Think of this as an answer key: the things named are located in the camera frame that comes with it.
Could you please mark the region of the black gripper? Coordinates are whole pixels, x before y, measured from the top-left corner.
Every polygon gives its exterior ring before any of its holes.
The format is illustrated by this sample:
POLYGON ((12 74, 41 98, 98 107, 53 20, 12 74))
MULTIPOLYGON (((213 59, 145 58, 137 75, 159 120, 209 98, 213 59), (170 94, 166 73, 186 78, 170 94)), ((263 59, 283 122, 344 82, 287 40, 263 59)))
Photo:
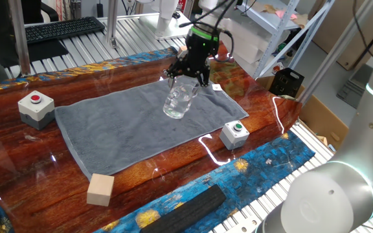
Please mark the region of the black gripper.
POLYGON ((202 36, 189 32, 186 37, 187 54, 180 53, 169 68, 164 70, 170 89, 175 84, 175 78, 182 74, 197 78, 199 87, 194 88, 194 96, 209 85, 210 63, 208 58, 218 52, 219 36, 202 36))

